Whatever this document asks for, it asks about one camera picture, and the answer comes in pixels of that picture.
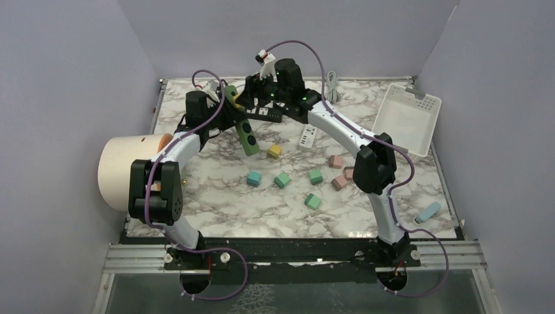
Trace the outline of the white power strip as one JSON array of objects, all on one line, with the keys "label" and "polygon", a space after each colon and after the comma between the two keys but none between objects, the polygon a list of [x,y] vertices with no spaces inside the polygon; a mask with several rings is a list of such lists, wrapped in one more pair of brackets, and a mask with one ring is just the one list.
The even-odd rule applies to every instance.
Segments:
[{"label": "white power strip", "polygon": [[300,137],[298,148],[304,151],[311,150],[313,147],[317,132],[318,132],[318,128],[310,124],[306,124],[303,129],[302,135]]}]

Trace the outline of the green power strip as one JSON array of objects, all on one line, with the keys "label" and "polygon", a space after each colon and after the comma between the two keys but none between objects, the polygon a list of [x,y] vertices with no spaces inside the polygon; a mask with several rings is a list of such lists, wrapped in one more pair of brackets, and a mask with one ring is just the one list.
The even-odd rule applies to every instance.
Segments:
[{"label": "green power strip", "polygon": [[224,94],[226,101],[229,102],[229,110],[226,116],[232,119],[246,156],[259,153],[259,144],[255,139],[252,127],[247,119],[246,111],[241,105],[237,105],[235,102],[236,97],[239,96],[236,87],[233,85],[225,86]]}]

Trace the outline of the yellow charger plug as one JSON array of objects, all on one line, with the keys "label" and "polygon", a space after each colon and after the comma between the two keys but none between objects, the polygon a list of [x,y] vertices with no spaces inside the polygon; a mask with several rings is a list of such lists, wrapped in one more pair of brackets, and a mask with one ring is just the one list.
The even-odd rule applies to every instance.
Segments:
[{"label": "yellow charger plug", "polygon": [[234,103],[233,103],[233,105],[235,106],[235,108],[237,108],[237,109],[239,109],[239,110],[243,110],[243,106],[240,105],[240,104],[237,102],[238,97],[239,97],[239,95],[234,96]]},{"label": "yellow charger plug", "polygon": [[283,151],[283,149],[279,145],[272,145],[267,150],[267,155],[270,158],[278,159],[281,156],[282,151]]}]

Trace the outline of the teal blue charger plug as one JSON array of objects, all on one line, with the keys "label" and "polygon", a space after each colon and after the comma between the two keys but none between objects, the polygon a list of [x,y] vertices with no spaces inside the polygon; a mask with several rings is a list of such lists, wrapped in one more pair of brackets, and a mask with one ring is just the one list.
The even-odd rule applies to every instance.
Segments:
[{"label": "teal blue charger plug", "polygon": [[256,171],[250,171],[247,175],[246,183],[249,186],[258,187],[262,179],[262,175]]}]

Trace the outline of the green USB charger plug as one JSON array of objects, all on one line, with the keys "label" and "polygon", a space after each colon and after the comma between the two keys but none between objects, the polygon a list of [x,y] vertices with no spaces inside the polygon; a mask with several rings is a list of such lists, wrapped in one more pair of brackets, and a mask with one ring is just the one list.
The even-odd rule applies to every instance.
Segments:
[{"label": "green USB charger plug", "polygon": [[274,177],[274,183],[280,188],[285,188],[291,182],[291,178],[285,172],[281,172],[279,175]]}]

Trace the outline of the pink USB charger plug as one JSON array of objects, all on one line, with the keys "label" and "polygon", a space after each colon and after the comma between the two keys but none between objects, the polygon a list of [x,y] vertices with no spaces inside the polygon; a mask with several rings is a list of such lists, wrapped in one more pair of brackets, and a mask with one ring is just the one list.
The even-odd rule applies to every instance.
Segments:
[{"label": "pink USB charger plug", "polygon": [[353,174],[354,174],[354,167],[353,166],[346,166],[343,170],[343,176],[345,177],[345,179],[347,181],[352,181],[353,180]]}]

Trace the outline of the light green charger plug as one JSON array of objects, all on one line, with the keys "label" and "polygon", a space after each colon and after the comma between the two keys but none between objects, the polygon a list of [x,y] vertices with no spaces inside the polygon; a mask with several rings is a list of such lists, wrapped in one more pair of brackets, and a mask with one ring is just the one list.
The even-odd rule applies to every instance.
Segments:
[{"label": "light green charger plug", "polygon": [[312,210],[317,210],[321,205],[321,199],[315,194],[310,193],[304,200],[304,205]]}]

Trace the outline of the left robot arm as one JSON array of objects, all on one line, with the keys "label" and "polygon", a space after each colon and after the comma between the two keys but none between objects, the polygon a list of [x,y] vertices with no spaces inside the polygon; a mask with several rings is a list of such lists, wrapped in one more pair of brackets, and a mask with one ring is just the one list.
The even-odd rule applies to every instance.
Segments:
[{"label": "left robot arm", "polygon": [[235,86],[216,94],[203,90],[188,92],[185,113],[169,143],[151,159],[136,159],[130,166],[128,212],[132,218],[160,230],[178,249],[189,268],[206,259],[200,231],[182,216],[181,172],[212,138],[211,131],[235,128],[246,155],[259,151],[245,109],[236,104]]}]

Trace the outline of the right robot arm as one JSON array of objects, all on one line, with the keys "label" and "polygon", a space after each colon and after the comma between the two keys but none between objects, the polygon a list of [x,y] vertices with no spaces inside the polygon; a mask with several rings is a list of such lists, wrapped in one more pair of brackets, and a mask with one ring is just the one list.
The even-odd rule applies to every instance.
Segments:
[{"label": "right robot arm", "polygon": [[310,124],[340,143],[355,158],[353,181],[367,194],[378,226],[378,259],[386,266],[401,261],[410,240],[401,227],[397,204],[391,193],[397,163],[391,137],[374,135],[340,114],[323,95],[305,86],[295,60],[256,58],[260,73],[248,76],[236,103],[252,109],[268,102],[283,106],[284,113]]}]

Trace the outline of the light blue charger plug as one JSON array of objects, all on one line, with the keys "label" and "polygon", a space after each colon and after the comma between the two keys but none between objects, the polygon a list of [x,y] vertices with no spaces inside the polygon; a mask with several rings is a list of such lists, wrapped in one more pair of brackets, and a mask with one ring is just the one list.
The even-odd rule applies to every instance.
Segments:
[{"label": "light blue charger plug", "polygon": [[437,201],[428,205],[423,211],[421,211],[417,216],[414,217],[414,222],[416,224],[424,223],[434,216],[441,208],[441,204]]}]

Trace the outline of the cream cylindrical drum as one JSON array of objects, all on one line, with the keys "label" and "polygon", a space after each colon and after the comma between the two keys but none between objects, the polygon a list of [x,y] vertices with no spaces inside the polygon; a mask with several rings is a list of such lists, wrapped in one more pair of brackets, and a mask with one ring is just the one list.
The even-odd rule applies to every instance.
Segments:
[{"label": "cream cylindrical drum", "polygon": [[169,133],[114,137],[105,144],[98,165],[98,186],[102,198],[114,210],[128,211],[131,164],[147,160],[171,140]]}]

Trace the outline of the white plastic basket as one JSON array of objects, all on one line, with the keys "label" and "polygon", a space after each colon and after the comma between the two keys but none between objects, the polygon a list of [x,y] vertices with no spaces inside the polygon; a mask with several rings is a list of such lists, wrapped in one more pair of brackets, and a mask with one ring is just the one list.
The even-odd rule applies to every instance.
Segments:
[{"label": "white plastic basket", "polygon": [[428,155],[442,100],[413,88],[390,84],[372,131],[387,133],[393,144],[420,158]]}]

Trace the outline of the aluminium front rail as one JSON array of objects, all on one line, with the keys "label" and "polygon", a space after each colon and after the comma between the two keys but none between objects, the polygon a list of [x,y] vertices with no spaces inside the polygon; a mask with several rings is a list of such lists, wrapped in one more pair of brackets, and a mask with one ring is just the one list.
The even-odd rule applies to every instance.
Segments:
[{"label": "aluminium front rail", "polygon": [[[414,241],[404,256],[386,262],[379,257],[377,243],[370,240],[276,240],[236,239],[224,245],[239,251],[247,265],[255,270],[262,266],[323,266],[359,262],[376,271],[393,270],[485,270],[488,267],[477,241]],[[170,258],[165,245],[111,245],[103,265],[106,274],[207,275],[229,266],[242,267],[234,253],[212,252],[209,261],[187,266]]]}]

